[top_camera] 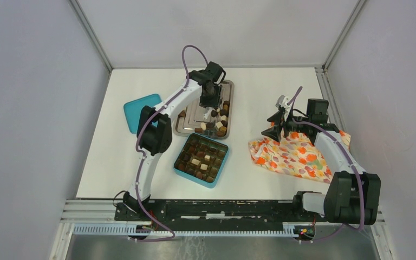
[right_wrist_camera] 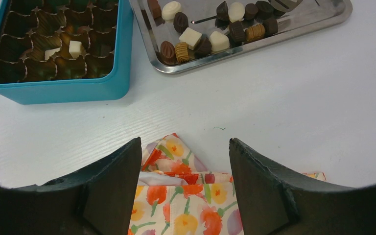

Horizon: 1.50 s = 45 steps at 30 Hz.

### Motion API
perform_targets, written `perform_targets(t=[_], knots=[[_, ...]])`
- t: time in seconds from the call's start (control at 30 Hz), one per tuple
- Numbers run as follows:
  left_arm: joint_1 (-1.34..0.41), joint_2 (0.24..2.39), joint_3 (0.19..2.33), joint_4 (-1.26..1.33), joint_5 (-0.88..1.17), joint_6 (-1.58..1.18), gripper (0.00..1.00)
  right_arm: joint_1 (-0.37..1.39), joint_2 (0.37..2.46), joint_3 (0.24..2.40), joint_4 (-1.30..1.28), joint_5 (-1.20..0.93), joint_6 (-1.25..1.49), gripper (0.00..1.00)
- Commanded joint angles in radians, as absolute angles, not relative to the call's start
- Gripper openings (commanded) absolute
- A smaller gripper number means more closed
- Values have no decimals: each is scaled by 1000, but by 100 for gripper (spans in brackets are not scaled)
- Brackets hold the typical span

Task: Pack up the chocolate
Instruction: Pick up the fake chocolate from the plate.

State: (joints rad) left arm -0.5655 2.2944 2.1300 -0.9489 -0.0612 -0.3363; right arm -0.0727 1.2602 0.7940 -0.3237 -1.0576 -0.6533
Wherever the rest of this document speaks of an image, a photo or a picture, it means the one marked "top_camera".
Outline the metal serving tongs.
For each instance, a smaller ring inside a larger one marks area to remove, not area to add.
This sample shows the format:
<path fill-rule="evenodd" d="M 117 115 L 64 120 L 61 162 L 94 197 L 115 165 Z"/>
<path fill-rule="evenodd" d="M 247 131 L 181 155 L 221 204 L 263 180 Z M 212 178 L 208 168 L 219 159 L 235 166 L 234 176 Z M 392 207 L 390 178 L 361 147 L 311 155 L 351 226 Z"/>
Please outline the metal serving tongs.
<path fill-rule="evenodd" d="M 205 109 L 205 112 L 204 112 L 204 115 L 203 115 L 204 120 L 208 120 L 211 117 L 211 112 L 212 111 L 213 111 L 212 107 L 207 107 Z"/>

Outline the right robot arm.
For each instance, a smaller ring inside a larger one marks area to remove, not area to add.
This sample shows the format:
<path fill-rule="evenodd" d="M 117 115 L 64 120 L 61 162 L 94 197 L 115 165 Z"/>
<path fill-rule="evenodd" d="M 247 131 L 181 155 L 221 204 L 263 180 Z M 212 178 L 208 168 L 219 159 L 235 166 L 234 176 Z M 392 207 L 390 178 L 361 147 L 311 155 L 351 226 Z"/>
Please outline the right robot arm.
<path fill-rule="evenodd" d="M 323 155 L 333 179 L 326 194 L 298 192 L 291 206 L 292 216 L 305 221 L 315 212 L 330 223 L 373 225 L 379 206 L 379 176 L 366 172 L 343 144 L 340 130 L 328 121 L 327 100 L 308 99 L 304 116 L 293 115 L 293 104 L 293 99 L 280 96 L 278 111 L 267 119 L 274 125 L 261 134 L 275 141 L 291 132 L 305 134 Z"/>

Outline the teal chocolate box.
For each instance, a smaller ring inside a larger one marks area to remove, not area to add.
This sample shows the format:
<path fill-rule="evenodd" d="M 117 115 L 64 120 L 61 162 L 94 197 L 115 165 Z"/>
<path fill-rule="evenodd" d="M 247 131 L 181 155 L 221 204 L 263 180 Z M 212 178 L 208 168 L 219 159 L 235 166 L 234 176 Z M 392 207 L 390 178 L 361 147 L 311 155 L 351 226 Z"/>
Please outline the teal chocolate box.
<path fill-rule="evenodd" d="M 226 144 L 192 133 L 178 154 L 173 168 L 177 175 L 212 189 L 222 175 L 229 151 Z"/>

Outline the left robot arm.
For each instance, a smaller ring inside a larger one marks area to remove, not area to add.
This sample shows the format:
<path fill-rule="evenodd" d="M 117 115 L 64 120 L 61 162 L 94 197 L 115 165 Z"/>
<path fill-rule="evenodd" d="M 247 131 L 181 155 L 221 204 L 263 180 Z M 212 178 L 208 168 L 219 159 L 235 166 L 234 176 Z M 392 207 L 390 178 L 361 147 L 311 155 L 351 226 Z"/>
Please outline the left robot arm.
<path fill-rule="evenodd" d="M 146 203 L 151 196 L 155 169 L 172 142 L 172 121 L 196 100 L 202 107 L 217 108 L 220 104 L 220 82 L 225 75 L 219 64 L 209 62 L 202 70 L 187 71 L 182 85 L 170 97 L 154 107 L 142 108 L 135 145 L 140 162 L 135 181 L 123 196 L 127 212 L 134 220 L 143 220 L 148 215 Z"/>

